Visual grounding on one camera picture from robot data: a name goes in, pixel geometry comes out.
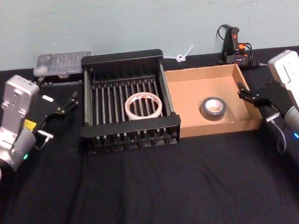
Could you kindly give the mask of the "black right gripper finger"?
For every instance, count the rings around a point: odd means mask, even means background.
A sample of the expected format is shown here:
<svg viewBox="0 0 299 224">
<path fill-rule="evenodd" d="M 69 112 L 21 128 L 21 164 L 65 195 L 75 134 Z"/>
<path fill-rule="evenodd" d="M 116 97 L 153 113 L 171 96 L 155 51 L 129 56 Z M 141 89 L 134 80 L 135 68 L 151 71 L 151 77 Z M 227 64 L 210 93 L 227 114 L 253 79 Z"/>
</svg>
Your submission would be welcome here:
<svg viewBox="0 0 299 224">
<path fill-rule="evenodd" d="M 238 82 L 238 96 L 240 99 L 261 98 L 260 94 L 256 94 L 247 89 L 242 82 Z"/>
<path fill-rule="evenodd" d="M 260 108 L 262 106 L 269 106 L 269 100 L 260 95 L 252 94 L 250 91 L 238 91 L 240 99 L 251 103 L 253 106 Z"/>
</svg>

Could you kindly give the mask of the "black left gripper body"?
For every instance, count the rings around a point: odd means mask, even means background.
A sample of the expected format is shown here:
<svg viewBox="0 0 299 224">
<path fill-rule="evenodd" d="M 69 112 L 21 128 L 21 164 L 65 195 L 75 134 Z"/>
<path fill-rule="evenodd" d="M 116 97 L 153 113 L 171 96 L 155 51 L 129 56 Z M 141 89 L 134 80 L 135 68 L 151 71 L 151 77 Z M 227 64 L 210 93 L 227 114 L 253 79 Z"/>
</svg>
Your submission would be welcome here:
<svg viewBox="0 0 299 224">
<path fill-rule="evenodd" d="M 24 129 L 29 132 L 37 132 L 42 129 L 51 118 L 62 118 L 66 114 L 58 102 L 53 98 L 43 95 L 30 109 L 25 117 Z"/>
</svg>

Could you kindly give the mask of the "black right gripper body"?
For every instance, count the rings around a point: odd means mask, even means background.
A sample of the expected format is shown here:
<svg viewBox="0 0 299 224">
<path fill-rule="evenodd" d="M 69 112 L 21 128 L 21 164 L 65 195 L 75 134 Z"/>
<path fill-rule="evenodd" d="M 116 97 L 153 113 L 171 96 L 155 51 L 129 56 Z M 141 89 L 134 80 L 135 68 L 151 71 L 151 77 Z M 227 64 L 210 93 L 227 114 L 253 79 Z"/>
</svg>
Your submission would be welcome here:
<svg viewBox="0 0 299 224">
<path fill-rule="evenodd" d="M 288 92 L 277 81 L 271 80 L 263 84 L 258 90 L 257 94 L 261 98 L 267 100 L 268 106 L 274 107 L 284 118 L 288 110 L 292 107 L 292 103 Z"/>
</svg>

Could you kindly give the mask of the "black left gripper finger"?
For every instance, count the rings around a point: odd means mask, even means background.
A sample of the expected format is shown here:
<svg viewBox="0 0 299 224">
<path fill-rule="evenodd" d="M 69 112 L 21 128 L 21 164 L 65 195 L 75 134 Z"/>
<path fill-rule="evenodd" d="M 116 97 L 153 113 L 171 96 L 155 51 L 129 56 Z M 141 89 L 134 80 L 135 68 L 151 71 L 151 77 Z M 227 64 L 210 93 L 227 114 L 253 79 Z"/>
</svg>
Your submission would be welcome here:
<svg viewBox="0 0 299 224">
<path fill-rule="evenodd" d="M 65 116 L 69 112 L 73 111 L 79 105 L 78 91 L 74 91 L 69 100 L 58 111 L 61 116 Z"/>
<path fill-rule="evenodd" d="M 40 90 L 41 90 L 41 87 L 42 85 L 45 83 L 45 77 L 39 77 L 34 83 L 36 84 L 37 86 L 37 95 L 40 94 Z"/>
</svg>

